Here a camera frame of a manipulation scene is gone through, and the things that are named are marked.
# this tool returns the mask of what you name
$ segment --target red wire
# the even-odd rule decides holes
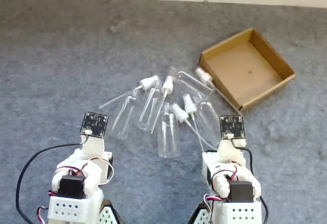
[[[221,169],[221,170],[218,170],[217,172],[215,172],[213,174],[213,176],[211,177],[211,188],[212,188],[213,191],[215,191],[215,186],[214,186],[214,177],[215,177],[215,175],[220,173],[220,172],[223,172],[223,171],[233,172],[233,174],[230,177],[230,180],[232,181],[234,179],[234,177],[236,176],[236,173],[237,173],[237,167],[235,165],[234,165],[234,167],[236,169],[235,172],[233,172],[231,170],[228,170],[228,169]]]

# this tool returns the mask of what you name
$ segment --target open cardboard tray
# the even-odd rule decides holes
[[[199,63],[239,110],[250,107],[295,77],[282,56],[252,28],[203,51]]]

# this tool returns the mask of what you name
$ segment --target perforated white plate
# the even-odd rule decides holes
[[[198,216],[196,217],[193,224],[209,224],[210,223],[210,215],[207,210],[200,210]]]
[[[111,207],[104,207],[99,215],[98,224],[118,224]]]
[[[72,222],[86,222],[89,199],[74,199],[52,196],[49,203],[48,218]]]

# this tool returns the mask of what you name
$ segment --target black cable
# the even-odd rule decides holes
[[[33,224],[33,222],[24,214],[24,212],[20,209],[20,206],[19,206],[19,192],[20,192],[20,184],[21,184],[21,180],[22,180],[22,177],[24,176],[25,174],[25,171],[27,170],[27,168],[29,167],[29,165],[31,164],[31,162],[38,156],[40,155],[42,152],[45,152],[45,151],[48,151],[48,150],[51,150],[51,149],[55,149],[55,148],[59,148],[59,147],[64,147],[64,146],[79,146],[79,145],[82,145],[84,144],[87,140],[88,140],[89,136],[86,136],[86,139],[83,143],[70,143],[70,144],[61,144],[61,145],[56,145],[56,146],[51,146],[51,147],[48,147],[48,148],[45,148],[43,150],[40,150],[38,151],[37,153],[35,153],[28,161],[27,163],[25,164],[25,166],[23,167],[20,175],[19,175],[19,178],[18,178],[18,181],[17,181],[17,187],[16,187],[16,210],[18,211],[18,213],[20,214],[20,216],[28,223],[28,224]]]
[[[247,151],[249,153],[249,156],[250,156],[250,170],[251,170],[251,173],[253,174],[254,176],[254,173],[253,173],[253,156],[252,156],[252,152],[248,149],[248,148],[245,148],[245,147],[238,147],[238,146],[235,146],[234,142],[233,142],[233,139],[231,140],[231,143],[233,144],[233,146],[236,148],[236,149],[239,149],[239,150],[244,150],[244,151]],[[264,208],[265,208],[265,211],[266,211],[266,215],[265,215],[265,219],[264,219],[264,222],[263,224],[267,224],[268,222],[268,217],[269,217],[269,210],[268,210],[268,206],[266,204],[266,202],[264,201],[264,199],[262,198],[262,196],[259,197]]]

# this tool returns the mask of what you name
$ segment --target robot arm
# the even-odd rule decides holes
[[[246,146],[244,133],[236,138],[229,133],[232,126],[236,127],[234,123],[224,124],[226,130],[221,128],[223,139],[217,151],[202,153],[202,174],[210,194],[203,197],[204,203],[198,206],[189,224],[262,224],[261,203],[257,201],[261,197],[261,184],[245,166],[246,160],[240,150]]]
[[[104,151],[106,125],[106,115],[86,112],[82,148],[57,165],[52,179],[49,224],[120,223],[112,205],[103,204],[107,201],[99,188],[114,174],[112,153]]]

